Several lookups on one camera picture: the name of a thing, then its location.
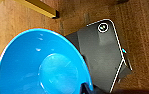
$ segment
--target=blue bucket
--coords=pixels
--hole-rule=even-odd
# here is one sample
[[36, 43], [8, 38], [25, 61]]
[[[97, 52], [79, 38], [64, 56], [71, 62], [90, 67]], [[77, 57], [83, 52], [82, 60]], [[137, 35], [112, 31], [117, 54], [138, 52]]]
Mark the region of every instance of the blue bucket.
[[93, 85], [76, 48], [46, 29], [17, 35], [0, 57], [0, 94], [79, 94]]

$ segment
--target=blue plastic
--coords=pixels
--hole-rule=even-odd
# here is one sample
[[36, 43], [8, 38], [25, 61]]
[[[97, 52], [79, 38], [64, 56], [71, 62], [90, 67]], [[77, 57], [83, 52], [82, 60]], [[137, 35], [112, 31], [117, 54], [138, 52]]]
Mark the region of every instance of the blue plastic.
[[0, 94], [79, 94], [84, 82], [93, 91], [80, 53], [50, 30], [17, 35], [0, 58]]

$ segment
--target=wooden floor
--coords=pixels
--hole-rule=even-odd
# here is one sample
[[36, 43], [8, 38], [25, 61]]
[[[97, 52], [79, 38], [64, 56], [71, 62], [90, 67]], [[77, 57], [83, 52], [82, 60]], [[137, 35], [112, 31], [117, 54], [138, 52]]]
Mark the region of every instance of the wooden floor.
[[42, 1], [58, 10], [60, 18], [50, 19], [14, 0], [0, 4], [0, 55], [13, 37], [27, 29], [46, 28], [68, 35], [89, 23], [111, 19], [133, 68], [132, 74], [115, 90], [149, 91], [149, 0], [129, 0], [123, 4], [115, 4], [115, 0]]

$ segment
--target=circular logo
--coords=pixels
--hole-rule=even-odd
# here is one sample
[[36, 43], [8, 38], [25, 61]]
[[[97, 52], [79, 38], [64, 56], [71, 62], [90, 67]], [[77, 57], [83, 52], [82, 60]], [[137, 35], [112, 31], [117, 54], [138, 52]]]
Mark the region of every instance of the circular logo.
[[104, 33], [108, 30], [108, 24], [106, 23], [101, 23], [99, 26], [98, 26], [98, 30], [101, 32], [101, 33]]

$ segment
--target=bucket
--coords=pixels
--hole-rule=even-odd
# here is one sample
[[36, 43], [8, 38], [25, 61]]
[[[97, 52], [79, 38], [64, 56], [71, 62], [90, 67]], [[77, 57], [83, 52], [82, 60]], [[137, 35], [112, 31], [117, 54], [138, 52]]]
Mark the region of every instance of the bucket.
[[83, 83], [93, 91], [82, 56], [47, 29], [20, 33], [0, 57], [0, 94], [79, 94]]

